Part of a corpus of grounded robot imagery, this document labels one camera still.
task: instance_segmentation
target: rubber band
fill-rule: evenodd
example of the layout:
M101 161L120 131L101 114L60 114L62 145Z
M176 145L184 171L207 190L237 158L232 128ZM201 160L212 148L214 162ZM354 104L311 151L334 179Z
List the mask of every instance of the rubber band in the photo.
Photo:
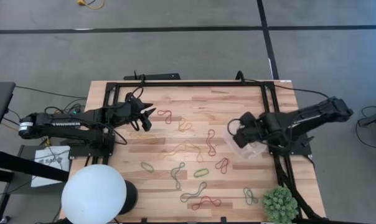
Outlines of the rubber band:
M171 114L172 114L171 111L169 111L169 110L167 110L167 111L158 110L157 115L163 116L167 112L170 112L170 115L165 118L164 122L166 122L166 124L171 124Z
M253 192L248 187L245 187L243 189L243 194L245 195L245 201L247 205L253 205L254 203L258 202L257 198L255 198Z
M190 198L198 197L206 187L207 187L207 183L203 181L202 183L200 183L198 191L196 193L194 193L194 194L184 193L180 196L180 201L182 203L186 203L186 202L188 202L188 200Z
M210 129L208 132L207 132L207 139L206 139L206 144L209 146L209 156L215 156L216 155L216 152L215 152L215 148L212 146L212 144L210 143L210 140L215 136L215 131L213 129Z
M184 118L181 118L181 120L178 121L178 130L179 130L180 132L185 132L185 131L190 130L190 129L192 128L192 123L190 123L190 122L186 123L186 121L187 121L187 120L184 119Z
M153 166L151 166L150 164L148 164L148 163L146 163L146 162L141 162L141 167L142 167L144 170L148 171L148 172L154 172L154 171L155 171L155 169L153 169Z
M197 173L201 173L202 171L207 171L207 172L205 172L204 174L198 174L198 175L197 175ZM205 168L205 169L200 169L200 170L197 170L197 171L194 173L194 177L195 177L195 178L203 177L203 176L205 176L205 175L207 175L207 174L209 174L209 170L208 170L207 168Z
M193 210L198 210L199 207L203 204L203 203L206 203L206 202L210 202L212 203L214 206L216 207L219 207L221 205L221 200L220 199L216 199L216 200L212 200L209 196L203 196L201 199L200 199L200 202L199 203L195 203L192 205L191 209Z
M180 146L185 146L185 148L184 149L178 149L178 150L176 150ZM203 162L204 161L203 160L203 156L200 153L200 148L197 147L197 146L195 146L194 144L192 144L190 140L185 140L183 143L180 143L176 147L174 147L173 150L171 150L170 152L167 152L165 155L163 155L162 157L158 157L158 158L161 160L161 159L166 158L167 156L174 156L179 151L186 151L187 147L194 148L194 149L197 149L199 151L198 155L196 156L196 161L197 162Z
M180 182L177 180L177 173L181 170L181 168L183 168L184 166L186 166L185 162L181 162L180 165L176 168L173 168L171 171L170 171L170 175L171 175L171 178L173 178L175 181L176 181L176 189L179 190L181 189L181 184Z
M228 167L229 163L230 163L229 159L223 158L220 162L215 164L215 168L221 170L222 174L226 174L227 173L227 167Z

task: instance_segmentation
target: green succulent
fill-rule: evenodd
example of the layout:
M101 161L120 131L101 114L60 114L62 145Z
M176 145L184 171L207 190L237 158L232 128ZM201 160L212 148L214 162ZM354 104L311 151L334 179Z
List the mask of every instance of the green succulent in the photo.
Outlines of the green succulent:
M281 186L264 193L263 207L268 220L274 223L291 224L299 213L298 202L289 189Z

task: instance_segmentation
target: wooden table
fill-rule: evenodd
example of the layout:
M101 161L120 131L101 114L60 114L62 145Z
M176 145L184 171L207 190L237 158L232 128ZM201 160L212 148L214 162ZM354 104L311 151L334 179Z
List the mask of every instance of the wooden table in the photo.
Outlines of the wooden table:
M107 82L92 82L86 110L102 107ZM292 87L290 82L275 83ZM134 89L135 87L121 88L119 99L124 99L125 94ZM276 88L276 92L282 112L298 109L294 91ZM136 207L117 217L120 222L140 222L142 218L148 218L149 222L219 222L220 217L227 217L229 222L266 221L261 197L266 190L277 186L273 158L263 152L254 159L246 160L234 153L225 142L228 136L226 125L232 118L239 118L247 111L255 116L264 112L259 87L144 87L141 99L145 103L153 103L157 110L171 110L172 123L166 124L166 116L159 116L155 112L150 116L153 125L148 133L136 133L128 125L116 129L127 139L128 145L116 145L108 165L131 181L138 188L139 194ZM182 118L192 123L192 128L185 132L179 131L179 121ZM206 144L210 129L215 131L211 143L217 151L212 157L208 155L209 147ZM200 148L203 162L197 162L198 150L191 148L188 148L189 152L178 151L173 156L163 158L167 152L187 139ZM228 165L227 173L221 174L215 164L224 157L229 158L231 164ZM85 160L86 158L79 158L73 161L70 177L84 167ZM314 211L324 216L313 165L302 156L291 156L291 160L297 189ZM145 171L140 166L141 162L151 164L155 172ZM170 171L178 167L180 162L185 162L186 166L177 173L181 182L181 189L177 190ZM209 175L195 178L194 172L202 168L208 168ZM182 203L181 194L197 192L202 181L207 182L207 188L202 194ZM249 206L245 203L245 187L251 188L255 197L259 198L258 204ZM199 202L204 195L220 199L221 206L205 203L198 210L192 210L192 204Z

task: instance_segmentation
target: black lamp base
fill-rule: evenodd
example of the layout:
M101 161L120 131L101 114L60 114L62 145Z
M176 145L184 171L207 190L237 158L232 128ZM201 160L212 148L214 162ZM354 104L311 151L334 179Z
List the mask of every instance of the black lamp base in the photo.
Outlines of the black lamp base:
M123 208L121 208L119 215L123 215L130 212L136 206L138 199L138 191L136 186L134 186L134 184L130 181L125 180L125 182L127 196L125 205L123 206Z

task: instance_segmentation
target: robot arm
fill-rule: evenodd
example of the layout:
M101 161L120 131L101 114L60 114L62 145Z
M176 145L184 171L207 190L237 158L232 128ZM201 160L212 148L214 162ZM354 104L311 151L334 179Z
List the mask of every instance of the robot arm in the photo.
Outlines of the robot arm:
M151 107L152 103L143 103L131 93L126 94L124 103L104 106L78 114L32 113L20 120L19 135L23 139L37 139L43 136L99 141L103 137L103 128L116 128L133 122L135 130L139 130L137 120L142 122L145 131L151 129L149 115L156 108L141 113ZM84 131L77 127L84 126Z
M263 113L258 119L246 112L239 118L241 126L233 140L240 148L255 141L286 147L300 135L325 123L347 121L352 114L336 97L290 113Z

